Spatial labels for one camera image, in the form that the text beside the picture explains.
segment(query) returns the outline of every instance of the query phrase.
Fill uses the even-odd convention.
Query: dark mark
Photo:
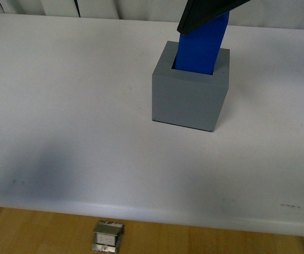
[[[24,184],[25,184],[25,181],[20,181],[20,180],[14,179],[14,180],[12,181],[12,184],[13,184],[13,185],[14,185],[14,184],[21,184],[21,185],[24,185]]]
[[[281,204],[281,206],[290,207],[290,208],[298,208],[298,209],[301,209],[301,206],[299,206],[299,205],[287,205],[287,204]]]
[[[229,199],[229,198],[223,198],[223,199],[222,199],[222,201],[223,201],[223,202],[236,202],[236,200],[235,200],[235,199],[233,199],[233,198],[232,198],[232,199]]]

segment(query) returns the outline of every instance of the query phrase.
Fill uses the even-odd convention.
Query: white curtain
[[[187,0],[0,0],[0,12],[178,22]],[[304,29],[304,0],[251,0],[229,25]]]

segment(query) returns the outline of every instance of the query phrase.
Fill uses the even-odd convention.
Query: white tabletop
[[[176,27],[0,14],[0,206],[304,235],[304,30],[227,28],[209,133],[152,121]]]

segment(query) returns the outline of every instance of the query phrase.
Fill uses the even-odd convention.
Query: gray cube
[[[152,75],[152,120],[214,131],[229,87],[229,49],[213,75],[174,69],[178,43],[168,41]]]

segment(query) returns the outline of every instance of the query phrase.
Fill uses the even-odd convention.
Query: blue rectangular block
[[[175,68],[212,75],[228,18],[229,12],[186,35],[181,34]]]

